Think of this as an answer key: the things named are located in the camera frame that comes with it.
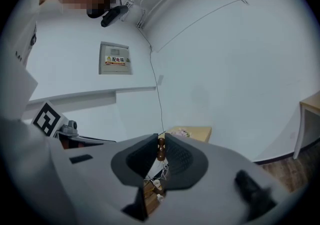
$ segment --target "brown wooden chess piece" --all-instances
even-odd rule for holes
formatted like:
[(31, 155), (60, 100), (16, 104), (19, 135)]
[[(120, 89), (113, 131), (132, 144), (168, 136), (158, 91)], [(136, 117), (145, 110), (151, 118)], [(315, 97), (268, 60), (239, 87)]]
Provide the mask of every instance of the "brown wooden chess piece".
[(156, 159), (158, 159), (159, 161), (164, 161), (166, 159), (165, 156), (165, 139), (164, 138), (160, 138), (158, 139), (158, 153), (156, 156)]

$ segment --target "black cable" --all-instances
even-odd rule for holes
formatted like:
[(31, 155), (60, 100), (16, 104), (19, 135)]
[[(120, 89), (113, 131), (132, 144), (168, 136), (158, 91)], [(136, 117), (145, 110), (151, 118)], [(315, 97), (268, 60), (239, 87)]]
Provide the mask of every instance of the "black cable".
[(160, 104), (162, 131), (164, 131), (165, 129), (164, 129), (164, 122), (163, 122), (163, 115), (162, 115), (162, 106), (161, 106), (161, 101), (160, 101), (158, 83), (157, 83), (157, 78), (156, 78), (156, 73), (155, 73), (155, 70), (154, 70), (154, 66), (152, 65), (152, 62), (151, 62), (152, 45), (150, 44), (150, 42), (148, 41), (148, 39), (145, 37), (145, 35), (140, 31), (140, 29), (138, 29), (138, 31), (141, 33), (141, 35), (145, 38), (145, 40), (146, 40), (146, 41), (149, 43), (149, 45), (150, 45), (150, 64), (151, 64), (151, 68), (152, 68), (152, 71), (153, 71), (154, 80), (155, 80), (155, 85), (156, 85), (156, 91), (157, 91), (157, 93), (158, 93), (158, 99), (159, 99), (159, 104)]

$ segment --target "table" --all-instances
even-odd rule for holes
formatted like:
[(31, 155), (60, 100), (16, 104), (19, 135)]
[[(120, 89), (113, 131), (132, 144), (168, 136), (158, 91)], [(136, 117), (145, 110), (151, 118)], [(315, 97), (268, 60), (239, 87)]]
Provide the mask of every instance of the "table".
[(294, 149), (293, 159), (297, 159), (305, 136), (305, 115), (306, 111), (310, 111), (320, 116), (320, 91), (314, 95), (300, 101), (300, 129), (296, 145)]
[[(170, 130), (167, 130), (166, 133), (172, 133), (174, 131), (178, 131), (179, 129), (185, 129), (188, 133), (191, 133), (191, 139), (208, 143), (212, 128), (211, 127), (194, 127), (194, 126), (176, 126), (174, 128), (171, 128)], [(164, 138), (165, 132), (161, 135), (159, 135), (159, 138)]]

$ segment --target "electrical box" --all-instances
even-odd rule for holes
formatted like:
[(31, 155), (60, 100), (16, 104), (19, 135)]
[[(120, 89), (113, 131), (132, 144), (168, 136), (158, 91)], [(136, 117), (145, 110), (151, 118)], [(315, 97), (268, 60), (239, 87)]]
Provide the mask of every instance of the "electrical box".
[(101, 42), (99, 75), (131, 75), (129, 47), (116, 43)]

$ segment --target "headset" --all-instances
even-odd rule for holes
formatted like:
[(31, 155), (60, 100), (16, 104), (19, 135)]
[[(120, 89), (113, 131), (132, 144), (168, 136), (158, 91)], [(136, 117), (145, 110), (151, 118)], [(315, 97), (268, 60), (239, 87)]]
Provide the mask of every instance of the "headset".
[(120, 5), (111, 8), (110, 3), (112, 0), (106, 0), (106, 3), (104, 4), (104, 7), (98, 8), (98, 9), (87, 9), (86, 14), (93, 19), (99, 18), (100, 16), (103, 16), (105, 13), (107, 13), (105, 16), (103, 16), (101, 21), (102, 27), (108, 27), (115, 23), (117, 19), (120, 18), (123, 14), (127, 13), (129, 11), (129, 8), (126, 5), (122, 5), (122, 0), (120, 0)]

